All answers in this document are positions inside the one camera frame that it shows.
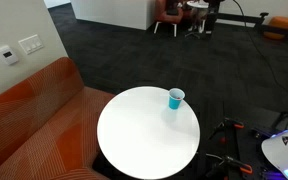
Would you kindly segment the blue plastic cup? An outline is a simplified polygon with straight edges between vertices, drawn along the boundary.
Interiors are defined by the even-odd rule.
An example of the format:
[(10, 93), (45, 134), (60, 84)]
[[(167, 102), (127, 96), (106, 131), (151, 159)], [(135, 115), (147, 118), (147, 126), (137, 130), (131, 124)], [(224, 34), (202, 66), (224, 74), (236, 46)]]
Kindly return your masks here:
[(178, 109), (181, 101), (185, 98), (185, 92), (179, 88), (172, 88), (169, 90), (169, 107), (171, 109)]

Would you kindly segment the orange chair with white legs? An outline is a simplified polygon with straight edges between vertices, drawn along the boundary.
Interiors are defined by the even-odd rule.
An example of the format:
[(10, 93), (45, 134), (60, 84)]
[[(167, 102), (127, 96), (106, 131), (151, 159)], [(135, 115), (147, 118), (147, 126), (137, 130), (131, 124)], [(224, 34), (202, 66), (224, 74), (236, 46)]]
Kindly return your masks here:
[(177, 36), (177, 25), (181, 22), (183, 17), (183, 10), (176, 8), (176, 15), (169, 15), (166, 10), (167, 0), (155, 0), (155, 15), (154, 20), (156, 22), (154, 32), (157, 32), (160, 23), (169, 23), (174, 26), (174, 36)]

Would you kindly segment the black orange clamp upper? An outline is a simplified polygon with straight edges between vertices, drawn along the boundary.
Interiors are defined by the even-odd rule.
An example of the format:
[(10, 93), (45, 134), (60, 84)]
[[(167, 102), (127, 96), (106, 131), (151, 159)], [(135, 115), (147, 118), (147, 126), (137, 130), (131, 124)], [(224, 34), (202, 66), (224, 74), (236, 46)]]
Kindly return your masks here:
[(227, 127), (233, 127), (235, 129), (243, 129), (244, 123), (236, 119), (225, 117), (222, 122), (220, 122), (216, 127), (213, 128), (213, 132), (209, 136), (209, 139), (212, 139), (218, 132), (224, 131)]

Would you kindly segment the black orange clamp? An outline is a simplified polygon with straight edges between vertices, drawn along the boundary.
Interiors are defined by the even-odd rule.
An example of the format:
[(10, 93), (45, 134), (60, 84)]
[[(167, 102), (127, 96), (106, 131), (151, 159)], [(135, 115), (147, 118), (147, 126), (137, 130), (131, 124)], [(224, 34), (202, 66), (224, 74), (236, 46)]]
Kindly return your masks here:
[(236, 119), (225, 117), (222, 122), (220, 122), (216, 127), (213, 128), (213, 132), (209, 136), (209, 139), (212, 139), (218, 132), (224, 131), (227, 127), (233, 127), (235, 129), (243, 129), (244, 123)]
[(219, 163), (214, 164), (212, 168), (205, 174), (205, 177), (209, 180), (229, 180), (227, 172), (228, 168), (236, 168), (246, 174), (253, 173), (253, 169), (250, 165), (243, 163), (231, 156), (224, 155), (220, 157), (218, 155), (209, 153), (207, 153), (206, 156), (219, 160)]

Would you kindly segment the small white round table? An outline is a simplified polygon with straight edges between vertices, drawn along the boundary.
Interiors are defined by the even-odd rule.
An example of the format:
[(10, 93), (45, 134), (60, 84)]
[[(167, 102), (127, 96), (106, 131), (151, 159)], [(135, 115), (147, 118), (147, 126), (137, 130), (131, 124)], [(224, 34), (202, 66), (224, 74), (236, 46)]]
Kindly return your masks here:
[(192, 24), (186, 37), (195, 36), (200, 38), (205, 29), (209, 4), (204, 0), (190, 0), (187, 5), (191, 7)]

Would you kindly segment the orange patterned sofa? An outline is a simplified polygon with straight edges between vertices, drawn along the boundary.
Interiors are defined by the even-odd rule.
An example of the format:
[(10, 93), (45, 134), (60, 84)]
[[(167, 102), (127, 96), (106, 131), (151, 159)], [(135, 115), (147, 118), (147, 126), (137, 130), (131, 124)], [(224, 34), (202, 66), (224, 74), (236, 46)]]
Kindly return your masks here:
[(0, 180), (108, 180), (92, 168), (113, 95), (62, 57), (0, 94)]

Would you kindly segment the black orange clamp lower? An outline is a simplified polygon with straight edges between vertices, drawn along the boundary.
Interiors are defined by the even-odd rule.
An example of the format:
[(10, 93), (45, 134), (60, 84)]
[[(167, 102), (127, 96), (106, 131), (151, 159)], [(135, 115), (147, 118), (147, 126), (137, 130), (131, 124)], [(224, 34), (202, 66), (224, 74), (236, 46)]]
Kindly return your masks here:
[(207, 153), (206, 156), (219, 160), (219, 163), (214, 164), (212, 168), (205, 174), (205, 177), (209, 180), (229, 180), (227, 172), (228, 168), (236, 168), (246, 174), (253, 173), (253, 169), (250, 165), (243, 163), (231, 156), (224, 155), (220, 157), (218, 155), (209, 153)]

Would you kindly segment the orange round ottoman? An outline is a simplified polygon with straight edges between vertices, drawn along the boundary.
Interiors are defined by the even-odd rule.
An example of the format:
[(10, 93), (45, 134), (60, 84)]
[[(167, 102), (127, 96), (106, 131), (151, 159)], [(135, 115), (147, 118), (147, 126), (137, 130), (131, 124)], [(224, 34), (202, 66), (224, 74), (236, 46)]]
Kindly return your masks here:
[[(274, 16), (270, 22), (268, 23), (269, 26), (288, 29), (288, 17), (283, 16)], [(273, 40), (281, 40), (284, 38), (284, 35), (277, 34), (273, 32), (264, 32), (263, 35), (269, 39)]]

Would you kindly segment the white light switch plate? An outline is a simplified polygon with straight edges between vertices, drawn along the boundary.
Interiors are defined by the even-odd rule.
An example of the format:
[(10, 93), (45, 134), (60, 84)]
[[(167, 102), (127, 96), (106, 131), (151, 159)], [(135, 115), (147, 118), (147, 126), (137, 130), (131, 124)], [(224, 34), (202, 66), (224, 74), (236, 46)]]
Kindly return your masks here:
[(29, 55), (44, 47), (38, 35), (33, 35), (18, 41), (23, 51)]

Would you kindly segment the white wall thermostat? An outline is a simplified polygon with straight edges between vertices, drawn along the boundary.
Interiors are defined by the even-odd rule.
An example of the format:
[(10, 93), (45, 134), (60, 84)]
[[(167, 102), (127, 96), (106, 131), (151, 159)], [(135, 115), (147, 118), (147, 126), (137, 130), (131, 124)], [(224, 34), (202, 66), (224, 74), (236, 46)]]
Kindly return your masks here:
[(0, 59), (7, 65), (12, 65), (19, 61), (17, 55), (8, 45), (0, 47)]

